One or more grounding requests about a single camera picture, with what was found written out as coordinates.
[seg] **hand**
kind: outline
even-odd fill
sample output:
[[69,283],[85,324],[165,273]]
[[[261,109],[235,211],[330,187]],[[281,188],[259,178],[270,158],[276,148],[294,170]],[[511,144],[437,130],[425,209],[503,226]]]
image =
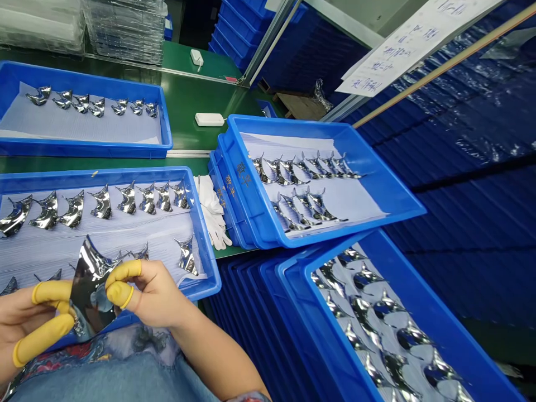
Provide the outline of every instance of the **hand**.
[[[71,330],[71,287],[67,281],[41,282],[0,297],[0,386]],[[54,318],[55,309],[60,315]]]
[[[140,291],[125,282],[134,282]],[[162,261],[134,260],[119,265],[106,281],[106,295],[151,327],[178,327],[183,308],[191,304]]]

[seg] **chrome metal piece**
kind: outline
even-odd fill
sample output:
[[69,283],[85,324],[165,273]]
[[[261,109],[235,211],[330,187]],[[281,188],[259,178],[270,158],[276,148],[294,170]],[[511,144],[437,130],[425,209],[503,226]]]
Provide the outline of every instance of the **chrome metal piece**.
[[158,201],[156,206],[165,212],[173,212],[171,207],[171,202],[169,201],[169,180],[163,187],[156,187],[156,192],[158,193]]
[[29,195],[17,202],[13,202],[9,197],[8,200],[13,204],[13,211],[5,218],[0,219],[0,232],[5,238],[16,235],[21,229],[32,207],[33,198]]
[[385,316],[391,313],[398,312],[407,312],[407,310],[396,302],[396,300],[389,297],[387,290],[384,289],[382,292],[381,299],[374,303],[374,313],[376,316],[381,319],[384,323]]
[[153,183],[146,188],[141,188],[139,186],[136,187],[138,187],[138,190],[141,191],[141,194],[143,194],[143,200],[139,205],[140,209],[149,215],[155,215],[155,182],[153,181]]
[[194,235],[192,235],[184,243],[178,241],[177,239],[173,239],[173,240],[175,240],[180,247],[181,256],[179,260],[179,268],[182,268],[183,270],[195,276],[198,276],[199,272],[197,271],[197,268],[195,267],[194,254],[192,253],[193,239],[194,239]]
[[112,203],[110,202],[110,193],[108,192],[108,184],[106,184],[98,193],[88,194],[95,197],[97,206],[91,210],[91,215],[100,219],[110,219],[112,217]]
[[73,98],[76,99],[77,103],[73,103],[73,107],[76,109],[79,113],[87,113],[89,109],[89,94],[77,97],[76,95],[73,95]]
[[283,213],[281,208],[279,207],[279,203],[271,201],[272,206],[274,207],[275,212],[285,220],[286,224],[288,225],[290,230],[293,231],[303,231],[307,229],[311,229],[311,226],[302,226],[297,223],[294,223],[291,219],[287,218],[287,216]]
[[70,302],[76,312],[74,333],[78,342],[86,342],[109,325],[121,312],[106,296],[108,275],[121,261],[111,260],[97,251],[89,235],[84,239]]
[[361,271],[356,273],[353,276],[353,284],[355,287],[362,291],[365,294],[370,295],[364,291],[365,286],[376,283],[376,282],[385,282],[386,280],[379,275],[376,275],[374,272],[369,270],[366,264],[363,262],[361,265]]
[[322,224],[322,222],[312,222],[309,219],[305,218],[303,214],[299,212],[298,209],[296,208],[293,197],[288,197],[287,195],[277,193],[277,202],[281,201],[281,198],[285,200],[285,203],[289,206],[289,208],[292,209],[294,213],[298,216],[298,219],[300,220],[300,223],[302,225],[315,226],[315,225]]
[[298,177],[296,177],[296,173],[294,173],[294,159],[296,157],[294,156],[294,158],[292,158],[291,160],[288,160],[288,161],[284,161],[284,160],[279,160],[279,163],[281,163],[281,165],[283,166],[283,168],[288,172],[289,174],[289,179],[290,181],[292,181],[294,184],[307,184],[307,183],[310,183],[311,181],[308,180],[308,181],[301,181],[300,179],[298,179]]
[[371,351],[371,349],[363,342],[360,336],[354,332],[351,321],[348,321],[348,326],[346,327],[344,335],[346,335],[346,338],[348,338],[355,351]]
[[121,204],[119,204],[117,208],[129,215],[134,215],[136,213],[136,191],[134,190],[134,180],[129,186],[125,188],[116,186],[116,189],[123,195],[123,201],[121,201]]
[[176,186],[171,185],[170,188],[175,193],[175,200],[173,201],[175,206],[182,209],[190,209],[186,187],[184,186],[184,180],[181,180]]
[[45,230],[54,228],[58,218],[58,198],[56,196],[56,190],[50,193],[45,199],[34,199],[34,201],[41,206],[41,213],[37,218],[30,220],[28,224]]
[[128,98],[117,100],[116,103],[117,105],[111,105],[113,112],[118,116],[124,115],[127,110]]
[[65,214],[59,216],[57,221],[75,229],[80,225],[82,220],[82,210],[84,209],[84,190],[72,198],[63,197],[69,204],[69,209]]
[[423,373],[428,383],[436,389],[440,381],[462,380],[454,369],[443,360],[436,348],[434,348],[432,362],[423,369]]
[[15,291],[18,291],[17,278],[12,276],[11,279],[9,280],[7,286],[0,293],[0,296],[5,296],[7,294],[12,294]]
[[91,112],[91,114],[95,117],[99,117],[99,118],[103,117],[105,102],[106,102],[105,98],[101,98],[96,102],[91,102],[91,104],[95,106],[94,108],[92,107],[89,108],[89,111]]
[[335,318],[350,317],[348,313],[346,313],[342,308],[339,307],[337,303],[333,301],[333,299],[331,298],[331,293],[328,293],[328,296],[326,298],[326,304],[328,305],[329,310],[333,313]]

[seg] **blue plastic crate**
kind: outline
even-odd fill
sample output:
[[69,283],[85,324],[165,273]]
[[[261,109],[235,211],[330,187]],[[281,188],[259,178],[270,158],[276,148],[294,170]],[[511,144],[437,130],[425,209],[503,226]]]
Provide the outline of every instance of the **blue plastic crate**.
[[158,102],[161,143],[115,143],[96,141],[38,140],[33,138],[0,138],[0,155],[4,156],[77,156],[165,158],[173,148],[168,109],[162,87],[102,76],[73,73],[12,61],[0,62],[0,119],[19,93],[19,82],[38,88],[51,85],[52,90],[72,89],[73,93],[90,93],[110,99],[142,99]]
[[[69,188],[104,186],[124,186],[132,183],[133,180],[139,183],[152,183],[153,181],[180,181],[184,179],[184,185],[193,197],[191,209],[189,211],[192,218],[195,238],[199,244],[199,257],[203,265],[203,270],[207,274],[205,280],[185,279],[180,290],[192,301],[203,299],[219,292],[222,283],[219,276],[216,258],[205,224],[205,219],[201,211],[199,197],[195,190],[192,171],[185,166],[173,167],[144,167],[139,169],[99,169],[97,175],[93,175],[92,170],[67,170],[54,172],[16,173],[0,175],[0,197],[3,194],[16,194],[21,192],[42,192]],[[83,231],[83,223],[78,231]],[[129,312],[123,312],[104,332],[121,328],[137,321],[137,317]],[[53,350],[76,343],[75,335],[69,333],[62,338]]]
[[[267,119],[235,114],[229,116],[227,123],[229,129],[225,134],[218,136],[218,143],[222,148],[224,160],[228,160],[227,164],[238,166],[243,163],[245,165],[244,174],[251,178],[248,186],[240,185],[235,186],[235,188],[241,188],[242,194],[238,197],[238,201],[250,218],[252,231],[264,242],[262,245],[255,243],[259,248],[300,247],[413,218],[426,212],[420,201],[412,195],[363,138],[348,124]],[[332,230],[325,232],[288,238],[249,158],[240,135],[241,132],[301,138],[333,138],[335,147],[341,153],[347,151],[346,160],[350,168],[360,172],[374,172],[362,179],[361,184],[381,210],[388,215],[375,221],[349,224],[344,227],[335,226]],[[231,167],[228,169],[232,181],[240,183],[236,169]]]

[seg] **white foam sheet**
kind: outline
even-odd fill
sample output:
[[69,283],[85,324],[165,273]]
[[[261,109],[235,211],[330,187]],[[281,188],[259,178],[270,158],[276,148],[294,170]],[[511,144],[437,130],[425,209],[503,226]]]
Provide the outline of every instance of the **white foam sheet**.
[[[352,248],[359,253],[366,255],[359,243],[355,243]],[[333,266],[333,275],[341,282],[345,284],[345,291],[346,295],[349,298],[351,295],[361,295],[363,299],[366,301],[374,304],[377,301],[379,301],[382,297],[382,291],[384,289],[387,290],[387,294],[390,298],[396,300],[400,305],[404,306],[404,303],[400,298],[395,294],[389,283],[387,282],[377,282],[374,284],[370,284],[366,286],[365,292],[371,294],[367,295],[363,292],[359,292],[354,284],[353,284],[353,275],[358,273],[361,270],[362,263],[364,262],[367,266],[367,268],[376,273],[377,275],[381,275],[381,272],[375,267],[374,263],[371,260],[360,260],[360,261],[353,261],[350,264],[348,264],[348,268],[344,268],[341,263],[338,261],[338,259],[335,259],[336,263]],[[316,270],[315,273],[320,276],[324,277],[322,275],[322,272],[319,270]],[[340,307],[342,308],[347,314],[351,316],[351,318],[338,318],[337,322],[341,326],[341,329],[343,331],[346,331],[346,327],[348,326],[348,321],[352,322],[352,327],[354,332],[366,343],[366,346],[368,346],[373,353],[371,353],[371,359],[374,366],[382,372],[384,377],[388,380],[390,380],[390,375],[387,372],[380,353],[379,349],[376,347],[376,345],[373,344],[373,342],[370,340],[370,338],[367,336],[365,331],[361,328],[361,325],[359,324],[359,321],[354,318],[354,313],[352,311],[352,307],[350,306],[350,303],[347,299],[342,297],[337,293],[336,290],[326,290],[326,289],[319,289],[319,291],[322,293],[322,296],[324,299],[327,298],[328,293],[331,295],[332,300]],[[368,321],[371,323],[371,325],[379,332],[381,337],[381,343],[383,345],[384,350],[395,353],[397,355],[404,356],[408,359],[408,364],[404,366],[403,368],[403,376],[406,382],[417,392],[422,394],[423,402],[444,402],[445,398],[437,391],[435,391],[426,381],[423,375],[423,368],[430,364],[432,361],[432,353],[433,353],[433,347],[431,345],[422,345],[422,346],[416,346],[413,347],[411,352],[413,355],[409,354],[405,349],[402,348],[402,346],[399,345],[398,340],[396,339],[396,328],[404,328],[407,325],[409,318],[409,314],[406,312],[397,312],[397,313],[391,313],[388,314],[385,317],[385,322],[383,323],[381,320],[378,319],[374,311],[369,310],[368,313]],[[359,351],[356,352],[356,355],[360,359],[360,361],[365,364],[366,361],[366,352]],[[450,396],[452,399],[456,396],[456,390],[457,390],[457,382],[456,381],[442,381],[441,383],[441,392],[446,395]],[[379,389],[380,394],[382,397],[387,401],[391,402],[391,389]]]
[[[151,183],[136,183],[136,185],[145,188]],[[134,215],[129,215],[117,209],[123,196],[115,187],[109,186],[112,218],[99,219],[90,213],[97,206],[97,201],[88,192],[97,193],[101,189],[102,187],[84,188],[82,221],[76,229],[71,229],[61,223],[48,231],[30,226],[29,221],[41,213],[41,207],[33,202],[20,231],[12,237],[0,239],[0,255],[3,261],[0,266],[0,288],[3,289],[12,276],[17,278],[19,287],[33,286],[37,283],[34,274],[41,280],[47,280],[59,268],[63,269],[62,279],[72,279],[74,270],[68,264],[76,267],[80,248],[86,235],[90,235],[93,244],[102,255],[112,259],[117,256],[119,250],[123,254],[127,250],[139,252],[145,243],[149,242],[149,258],[161,260],[177,285],[187,277],[199,280],[207,278],[199,258],[199,245],[195,236],[192,251],[199,276],[189,274],[178,267],[181,252],[179,245],[173,239],[184,242],[192,235],[193,224],[189,210],[173,206],[173,211],[170,213],[157,208],[156,215],[149,215],[138,208]],[[58,215],[64,214],[68,209],[67,201],[62,196],[72,198],[81,190],[57,190]],[[50,193],[35,192],[32,195],[34,199],[41,200]],[[8,216],[13,209],[7,197],[16,202],[28,195],[30,193],[3,195],[0,217]],[[141,200],[142,194],[136,188],[136,204],[139,205]],[[158,193],[155,191],[156,200],[158,200]]]
[[[111,108],[111,105],[117,105],[116,101],[106,98],[104,116],[98,118],[89,111],[78,113],[72,106],[67,110],[56,106],[52,99],[60,97],[55,88],[49,100],[41,106],[30,102],[26,93],[37,95],[37,89],[20,82],[19,94],[0,121],[0,137],[149,144],[162,142],[160,119],[149,117],[145,111],[141,116],[135,115],[130,109],[131,103],[124,115],[117,116]],[[90,95],[93,102],[101,98],[97,94]]]
[[[255,159],[264,153],[264,158],[275,160],[283,155],[283,160],[290,160],[294,156],[298,160],[302,159],[302,152],[306,158],[312,159],[320,151],[321,157],[329,157],[334,152],[335,157],[340,158],[341,154],[335,148],[332,139],[323,138],[297,138],[297,137],[280,137],[241,133],[242,139],[246,145],[250,157]],[[274,172],[270,169],[267,163],[263,162],[264,172],[272,179],[275,179]],[[294,173],[301,181],[308,181],[309,178],[298,167],[294,167]],[[348,219],[347,222],[322,222],[320,225],[313,226],[311,229],[304,231],[290,231],[287,237],[308,236],[313,233],[328,232],[344,226],[353,226],[357,223],[375,221],[387,215],[383,212],[374,199],[370,196],[367,190],[357,179],[320,179],[311,180],[310,183],[304,185],[289,185],[283,186],[278,183],[264,184],[268,197],[272,201],[277,201],[277,193],[291,196],[295,188],[298,194],[303,194],[307,187],[310,187],[311,193],[319,194],[325,189],[323,195],[324,205],[328,211],[339,219]],[[297,200],[294,199],[296,208],[310,221],[316,221],[312,218],[307,209]],[[299,223],[299,218],[296,213],[281,200],[279,206],[285,216],[290,218],[294,223]],[[281,225],[287,229],[285,221],[280,218]]]

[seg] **white power adapter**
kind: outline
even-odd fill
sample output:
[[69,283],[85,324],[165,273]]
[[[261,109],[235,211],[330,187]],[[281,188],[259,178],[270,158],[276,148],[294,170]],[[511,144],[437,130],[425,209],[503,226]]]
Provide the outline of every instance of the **white power adapter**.
[[192,63],[199,66],[197,69],[197,72],[199,72],[201,70],[201,66],[203,65],[203,57],[201,56],[201,52],[197,49],[191,49],[190,57],[192,58]]

